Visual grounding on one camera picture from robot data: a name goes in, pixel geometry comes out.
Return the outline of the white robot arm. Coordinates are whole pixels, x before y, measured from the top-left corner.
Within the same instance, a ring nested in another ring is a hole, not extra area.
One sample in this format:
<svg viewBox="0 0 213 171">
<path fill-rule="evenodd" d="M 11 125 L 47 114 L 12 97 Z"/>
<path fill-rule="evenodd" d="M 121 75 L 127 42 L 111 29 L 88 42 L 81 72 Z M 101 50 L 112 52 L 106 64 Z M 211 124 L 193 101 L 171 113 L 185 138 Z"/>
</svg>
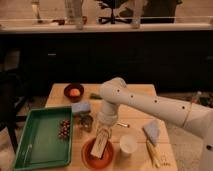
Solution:
<svg viewBox="0 0 213 171">
<path fill-rule="evenodd" d="M 199 171 L 213 171 L 213 108 L 135 93 L 128 89 L 125 81 L 119 77 L 104 82 L 99 92 L 102 104 L 98 121 L 101 124 L 112 127 L 118 120 L 120 105 L 127 105 L 170 122 L 204 140 Z"/>
</svg>

